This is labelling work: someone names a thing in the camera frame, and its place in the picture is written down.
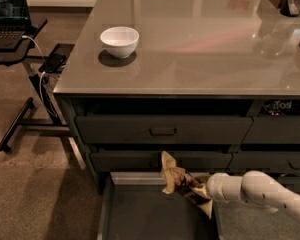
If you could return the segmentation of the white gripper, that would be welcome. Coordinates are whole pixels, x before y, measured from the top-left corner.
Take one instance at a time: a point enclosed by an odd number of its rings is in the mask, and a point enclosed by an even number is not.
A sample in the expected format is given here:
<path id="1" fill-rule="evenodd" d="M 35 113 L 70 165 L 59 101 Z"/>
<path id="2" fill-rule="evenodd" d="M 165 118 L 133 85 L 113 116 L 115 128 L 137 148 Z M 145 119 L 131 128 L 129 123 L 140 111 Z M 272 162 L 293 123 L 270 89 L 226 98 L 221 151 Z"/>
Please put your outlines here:
<path id="1" fill-rule="evenodd" d="M 228 174 L 226 173 L 216 173 L 209 177 L 206 184 L 200 183 L 192 187 L 191 190 L 205 199 L 210 200 L 212 198 L 216 202 L 228 203 L 223 193 L 223 184 L 227 177 Z"/>

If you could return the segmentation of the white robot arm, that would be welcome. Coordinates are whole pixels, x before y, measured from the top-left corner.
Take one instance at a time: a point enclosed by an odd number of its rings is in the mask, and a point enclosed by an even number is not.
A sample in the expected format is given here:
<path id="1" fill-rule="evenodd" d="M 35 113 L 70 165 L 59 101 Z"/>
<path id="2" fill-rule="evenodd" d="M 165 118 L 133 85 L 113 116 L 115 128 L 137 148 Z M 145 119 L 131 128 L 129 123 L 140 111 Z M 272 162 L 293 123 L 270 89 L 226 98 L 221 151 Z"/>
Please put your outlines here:
<path id="1" fill-rule="evenodd" d="M 300 223 L 300 195 L 260 171 L 249 171 L 243 176 L 216 173 L 204 183 L 196 179 L 191 189 L 216 202 L 239 202 L 270 211 L 283 210 Z"/>

